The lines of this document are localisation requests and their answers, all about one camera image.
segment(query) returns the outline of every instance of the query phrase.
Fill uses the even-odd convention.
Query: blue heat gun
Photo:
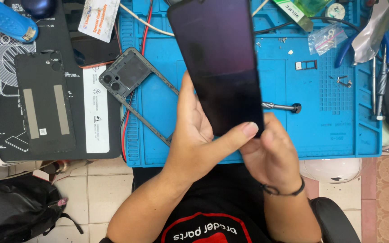
[[[21,42],[31,42],[38,35],[38,27],[32,19],[0,2],[0,32]]]

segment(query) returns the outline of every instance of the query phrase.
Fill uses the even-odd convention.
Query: blue-handled pliers
[[[354,41],[355,37],[358,36],[358,34],[359,33],[355,33],[353,36],[348,38],[346,43],[342,46],[340,52],[338,53],[337,59],[335,60],[335,68],[339,68],[343,64],[344,56],[348,52],[352,42]],[[382,38],[382,45],[386,45],[386,62],[389,63],[389,38],[386,33]]]

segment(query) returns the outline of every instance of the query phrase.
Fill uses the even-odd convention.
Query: sim card tray
[[[314,63],[313,67],[307,67],[308,63]],[[308,70],[308,69],[318,69],[318,60],[311,61],[298,61],[295,63],[295,70]]]
[[[176,95],[179,91],[167,80],[146,58],[134,47],[128,48],[100,77],[100,83],[145,124],[165,144],[170,146],[172,134],[165,138],[145,118],[143,118],[132,106],[127,103],[126,98],[142,83],[151,73],[155,73]]]

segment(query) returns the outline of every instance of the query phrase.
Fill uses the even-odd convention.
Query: hand
[[[260,183],[290,194],[301,187],[298,154],[286,130],[272,112],[264,113],[265,130],[260,139],[241,147],[242,159]]]
[[[194,90],[186,71],[179,92],[176,127],[169,156],[162,170],[168,176],[188,183],[204,177],[217,163],[250,141],[258,131],[254,122],[245,122],[213,141],[213,129]]]

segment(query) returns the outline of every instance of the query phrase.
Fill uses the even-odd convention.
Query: red wire
[[[151,15],[153,13],[153,8],[151,6],[151,10],[149,11],[148,13],[148,17],[147,17],[147,23],[149,24],[149,22],[151,21]],[[143,31],[143,37],[142,37],[142,56],[145,54],[145,42],[147,41],[147,34],[148,34],[148,29],[149,27],[148,26],[145,26],[145,30]],[[124,160],[127,161],[127,158],[125,156],[125,140],[124,140],[124,137],[125,137],[125,130],[127,128],[127,123],[128,123],[128,116],[130,115],[130,111],[127,111],[127,118],[125,120],[125,124],[124,124],[124,129],[122,130],[122,137],[121,137],[121,144],[122,144],[122,156],[124,157]]]
[[[122,140],[123,140],[123,145],[122,145],[122,156],[124,157],[124,160],[127,161],[126,157],[125,157],[125,149],[124,149],[124,137],[125,137],[125,130],[127,128],[127,123],[128,123],[128,116],[130,115],[130,111],[127,112],[127,118],[125,120],[125,124],[124,124],[124,129],[122,130]]]
[[[148,13],[148,18],[147,18],[147,23],[149,24],[149,22],[151,21],[151,14],[153,13],[153,8],[151,8],[151,10],[149,11]],[[143,38],[142,38],[142,56],[144,55],[145,53],[145,42],[147,41],[147,34],[148,34],[148,29],[149,27],[148,26],[145,26],[145,31],[144,31],[144,34],[143,34]]]

